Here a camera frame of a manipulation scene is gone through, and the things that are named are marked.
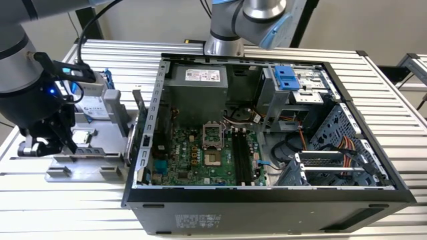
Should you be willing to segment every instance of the robotic arm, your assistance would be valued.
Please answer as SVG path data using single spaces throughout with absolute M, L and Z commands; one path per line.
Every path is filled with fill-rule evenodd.
M 105 2 L 111 0 L 0 0 L 0 112 L 25 137 L 18 156 L 57 154 L 64 146 L 76 152 L 70 131 L 76 101 L 61 94 L 56 81 L 96 81 L 83 62 L 73 65 L 52 61 L 44 52 L 36 52 L 20 23 Z M 285 5 L 285 0 L 212 0 L 211 37 L 204 53 L 243 56 L 241 38 L 264 49 L 275 48 L 292 18 L 284 14 Z M 77 76 L 65 74 L 62 69 L 77 71 Z
M 45 53 L 37 52 L 20 23 L 108 0 L 0 1 L 0 112 L 25 137 L 17 155 L 41 157 L 60 153 L 64 146 L 74 153 L 73 97 L 61 94 L 56 81 L 92 83 L 95 73 L 85 64 L 52 61 Z M 62 68 L 80 72 L 80 76 L 66 75 Z
M 243 39 L 267 50 L 277 47 L 292 22 L 285 6 L 287 0 L 212 0 L 204 54 L 243 57 Z

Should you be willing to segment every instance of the white wall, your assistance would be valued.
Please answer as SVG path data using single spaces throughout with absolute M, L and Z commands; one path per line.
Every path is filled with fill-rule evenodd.
M 364 50 L 377 65 L 395 66 L 405 53 L 427 54 L 425 10 L 427 0 L 320 0 L 300 47 Z M 427 88 L 401 92 L 417 107 Z M 427 117 L 427 104 L 419 112 Z
M 100 25 L 111 40 L 183 43 L 208 38 L 211 19 L 197 0 L 125 0 L 105 13 Z

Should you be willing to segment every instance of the aluminum extrusion table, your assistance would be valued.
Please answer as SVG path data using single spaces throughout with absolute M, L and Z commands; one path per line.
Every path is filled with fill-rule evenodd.
M 148 106 L 161 53 L 203 54 L 200 44 L 88 40 L 83 59 L 95 71 L 109 68 L 121 103 L 136 109 L 132 90 Z M 171 239 L 427 239 L 427 123 L 369 57 L 355 51 L 245 47 L 249 58 L 329 62 L 417 204 L 356 232 L 321 235 L 165 236 Z M 76 58 L 72 47 L 64 62 Z M 50 157 L 17 157 L 14 128 L 0 147 L 1 239 L 157 239 L 147 236 L 131 210 L 120 208 L 124 184 L 48 183 Z

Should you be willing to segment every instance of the yellow wire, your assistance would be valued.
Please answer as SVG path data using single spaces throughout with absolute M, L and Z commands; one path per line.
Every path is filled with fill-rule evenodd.
M 356 146 L 355 146 L 355 143 L 353 141 L 348 138 L 349 142 L 351 142 L 351 146 L 352 146 L 352 149 L 351 150 L 356 150 Z M 351 163 L 352 163 L 352 159 L 349 158 L 349 162 L 348 162 L 348 167 L 351 166 Z

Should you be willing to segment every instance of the black cable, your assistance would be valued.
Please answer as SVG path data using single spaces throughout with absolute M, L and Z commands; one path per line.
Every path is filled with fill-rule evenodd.
M 207 7 L 207 10 L 208 10 L 208 13 L 209 13 L 209 14 L 211 14 L 211 16 L 212 16 L 212 11 L 211 11 L 211 8 L 209 8 L 208 1 L 207 1 L 207 0 L 204 0 L 204 3 L 205 3 L 205 7 Z
M 240 107 L 236 107 L 236 108 L 232 110 L 231 115 L 229 115 L 231 118 L 233 117 L 233 115 L 236 114 L 236 112 L 237 112 L 239 109 L 240 109 Z
M 269 154 L 271 154 L 271 157 L 277 161 L 277 162 L 281 162 L 281 163 L 289 163 L 291 162 L 291 158 L 288 159 L 281 159 L 276 156 L 276 149 L 280 148 L 283 145 L 287 146 L 287 148 L 289 150 L 292 150 L 295 153 L 300 152 L 303 149 L 295 147 L 291 143 L 289 143 L 289 140 L 296 137 L 296 136 L 300 136 L 300 133 L 299 132 L 291 132 L 288 135 L 285 135 L 284 137 L 284 140 L 283 141 L 279 141 L 271 148 L 269 150 Z
M 417 107 L 416 107 L 416 111 L 421 109 L 423 105 L 424 105 L 425 100 L 420 101 Z
M 400 86 L 397 87 L 397 90 L 401 88 L 403 84 L 407 83 L 407 81 L 413 77 L 413 73 L 411 74 L 411 76 L 401 82 Z
M 276 167 L 275 167 L 273 165 L 271 165 L 271 164 L 260 164 L 260 165 L 268 166 L 268 167 L 271 167 L 273 170 L 281 171 L 280 168 L 276 168 Z
M 81 34 L 80 34 L 80 39 L 78 39 L 78 44 L 77 44 L 77 63 L 83 64 L 83 59 L 81 59 L 81 46 L 83 46 L 83 41 L 85 39 L 85 35 L 88 32 L 89 27 L 92 24 L 100 19 L 100 17 L 104 15 L 104 13 L 123 0 L 115 0 L 112 3 L 108 4 L 108 6 L 96 14 L 96 16 L 91 19 L 91 21 L 87 23 L 87 25 L 83 28 Z
M 77 34 L 77 38 L 80 38 L 78 31 L 77 31 L 72 16 L 69 15 L 69 12 L 66 12 L 66 14 L 68 14 L 69 22 L 70 22 L 73 30 L 74 30 L 74 34 Z
M 203 1 L 201 1 L 201 0 L 199 0 L 199 1 L 200 1 L 201 7 L 203 7 L 203 9 L 204 9 L 204 11 L 205 11 L 205 14 L 207 14 L 208 18 L 211 19 L 211 18 L 212 18 L 212 16 L 211 16 L 211 14 L 209 14 L 208 9 L 207 9 L 207 7 L 205 7 L 205 5 L 204 5 Z
M 76 81 L 72 81 L 72 83 L 76 84 L 77 87 L 78 87 L 78 89 L 80 89 L 80 98 L 78 98 L 76 101 L 66 101 L 66 104 L 77 104 L 77 103 L 80 103 L 81 100 L 83 100 L 83 97 L 84 97 L 84 95 L 85 95 L 85 91 L 84 91 L 80 83 L 76 82 Z
M 12 125 L 9 125 L 9 124 L 4 123 L 2 121 L 0 121 L 0 124 L 1 124 L 1 125 L 4 125 L 4 126 L 6 126 L 6 127 L 9 127 L 9 128 L 14 128 L 14 126 L 12 126 Z

